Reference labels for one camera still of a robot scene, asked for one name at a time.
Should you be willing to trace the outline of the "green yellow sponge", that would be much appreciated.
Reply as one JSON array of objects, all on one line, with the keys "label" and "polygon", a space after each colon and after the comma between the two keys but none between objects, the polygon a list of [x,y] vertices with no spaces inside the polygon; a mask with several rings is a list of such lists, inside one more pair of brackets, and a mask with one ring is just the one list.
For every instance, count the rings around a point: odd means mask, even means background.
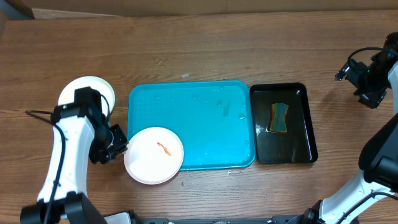
[{"label": "green yellow sponge", "polygon": [[286,116],[289,106],[285,103],[274,103],[271,105],[271,120],[268,130],[272,133],[286,134]]}]

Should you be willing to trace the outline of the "pink plate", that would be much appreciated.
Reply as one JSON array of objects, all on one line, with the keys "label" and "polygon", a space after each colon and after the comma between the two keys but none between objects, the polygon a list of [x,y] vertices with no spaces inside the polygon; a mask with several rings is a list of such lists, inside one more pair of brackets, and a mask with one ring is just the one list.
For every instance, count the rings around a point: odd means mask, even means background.
[{"label": "pink plate", "polygon": [[183,144],[175,133],[151,127],[139,131],[130,139],[124,154],[124,165],[134,180],[157,185],[177,174],[183,158]]}]

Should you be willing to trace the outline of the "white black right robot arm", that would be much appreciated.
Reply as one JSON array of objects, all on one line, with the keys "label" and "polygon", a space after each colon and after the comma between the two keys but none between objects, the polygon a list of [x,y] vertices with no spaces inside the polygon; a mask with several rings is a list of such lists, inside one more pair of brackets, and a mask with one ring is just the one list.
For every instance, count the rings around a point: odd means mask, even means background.
[{"label": "white black right robot arm", "polygon": [[[354,95],[368,108],[377,108],[391,89],[397,100],[397,33],[387,35],[383,47],[374,48],[371,64],[347,62],[335,75],[356,87]],[[397,199],[397,102],[393,117],[365,144],[358,173],[332,196],[319,200],[286,223],[357,223],[359,215],[376,202]]]}]

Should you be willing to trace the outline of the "white plate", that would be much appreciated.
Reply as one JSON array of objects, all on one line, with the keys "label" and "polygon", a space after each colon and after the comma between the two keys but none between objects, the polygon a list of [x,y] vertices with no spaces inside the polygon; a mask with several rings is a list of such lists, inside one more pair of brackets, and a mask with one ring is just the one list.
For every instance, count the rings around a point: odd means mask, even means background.
[{"label": "white plate", "polygon": [[102,112],[105,116],[111,114],[116,101],[116,95],[112,86],[100,77],[85,76],[75,79],[70,82],[61,92],[58,98],[58,105],[65,105],[74,102],[74,94],[76,89],[90,87],[91,89],[99,91],[102,95],[101,105]]}]

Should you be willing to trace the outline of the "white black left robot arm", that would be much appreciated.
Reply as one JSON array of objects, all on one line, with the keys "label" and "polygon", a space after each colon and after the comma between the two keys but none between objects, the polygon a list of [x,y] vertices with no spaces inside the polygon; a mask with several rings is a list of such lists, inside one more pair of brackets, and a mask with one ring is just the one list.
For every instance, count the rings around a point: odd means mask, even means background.
[{"label": "white black left robot arm", "polygon": [[47,178],[35,205],[21,210],[21,223],[134,223],[131,212],[102,216],[86,192],[88,163],[105,164],[127,149],[119,125],[109,126],[99,91],[83,87],[73,102],[56,106],[47,120],[53,127],[53,151]]}]

